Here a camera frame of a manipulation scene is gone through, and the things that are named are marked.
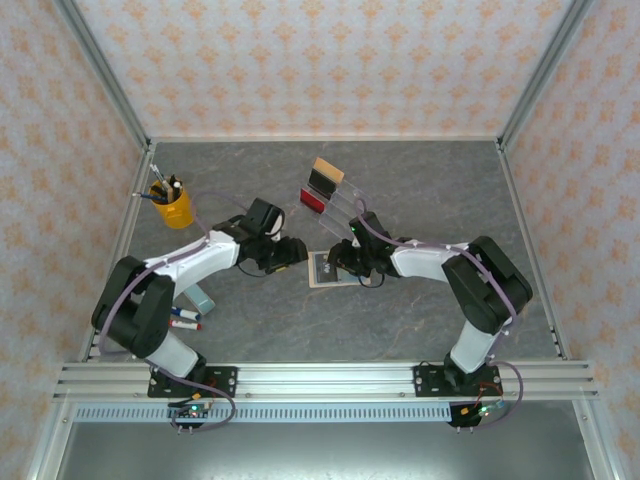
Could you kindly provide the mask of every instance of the yellow cup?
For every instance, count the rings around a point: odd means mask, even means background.
[[[161,186],[157,180],[153,185],[157,187]],[[151,189],[149,189],[149,193],[155,195]],[[156,210],[158,210],[158,213],[162,215],[167,227],[175,229],[186,228],[193,223],[193,217],[191,216],[191,199],[184,185],[182,186],[182,193],[178,199],[172,203],[156,203],[155,200],[151,200],[151,202],[156,207]]]

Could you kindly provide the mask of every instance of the patterned wallpaper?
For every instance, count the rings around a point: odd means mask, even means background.
[[[138,160],[51,0],[0,3],[0,478],[25,478]]]
[[[151,136],[500,133],[570,0],[79,0]]]
[[[599,0],[509,152],[553,300],[640,472],[640,8]]]

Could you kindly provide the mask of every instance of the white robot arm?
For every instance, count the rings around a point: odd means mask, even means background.
[[[108,331],[101,334],[106,333],[138,358],[176,377],[199,382],[205,359],[169,331],[174,298],[203,278],[246,259],[255,260],[267,275],[307,260],[307,249],[300,239],[280,238],[283,224],[281,209],[256,199],[245,215],[215,225],[190,245],[144,261],[131,256],[121,259],[94,310],[93,326],[102,330],[114,304],[133,279],[161,264],[133,290],[134,294],[143,294],[141,299],[129,295]]]
[[[351,220],[356,241],[343,240],[335,245],[329,253],[329,263],[363,277],[376,270],[394,277],[424,277],[449,283],[467,321],[445,358],[445,376],[456,388],[472,382],[485,366],[500,330],[512,319],[498,292],[460,250],[474,255],[491,273],[516,313],[533,297],[529,283],[489,237],[479,237],[468,244],[455,245],[456,248],[416,248],[418,242],[408,238],[392,245],[381,239],[389,238],[389,233],[375,213],[365,212],[362,220],[366,225],[359,218]]]

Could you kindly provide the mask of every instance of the gray marble table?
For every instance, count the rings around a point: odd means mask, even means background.
[[[339,241],[298,200],[317,156],[342,169],[346,179],[373,198],[372,210],[392,235],[427,242],[489,235],[534,283],[491,142],[161,143],[154,161],[164,173],[181,177],[192,194],[216,189],[245,205],[255,197],[278,205],[287,216],[286,234],[302,238],[313,251]],[[198,211],[211,225],[240,213],[214,197],[203,198]],[[166,228],[144,202],[130,254],[141,259],[160,255],[201,235],[195,224]],[[216,308],[202,321],[203,330],[175,332],[210,362],[440,360],[464,323],[448,285],[419,278],[389,278],[375,290],[312,290],[307,265],[299,264],[266,278],[233,268],[200,286]],[[176,303],[189,305],[184,298]],[[537,297],[497,353],[512,359],[555,357]]]

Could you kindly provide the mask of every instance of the mounting plate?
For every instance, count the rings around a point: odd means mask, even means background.
[[[468,378],[467,383],[457,389],[445,379],[444,372],[443,365],[420,364],[413,367],[413,386],[416,397],[477,397],[480,395],[481,383],[496,383],[502,386],[500,381],[494,381],[496,377],[500,378],[498,367],[485,365],[473,377]]]
[[[237,367],[207,366],[204,378],[205,380],[202,383],[205,385],[210,385],[222,390],[231,397],[235,397],[238,385]],[[193,387],[178,383],[159,372],[151,370],[151,379],[147,390],[149,398],[188,398],[193,395],[194,391]],[[203,395],[204,398],[207,396],[211,397],[213,394]]]

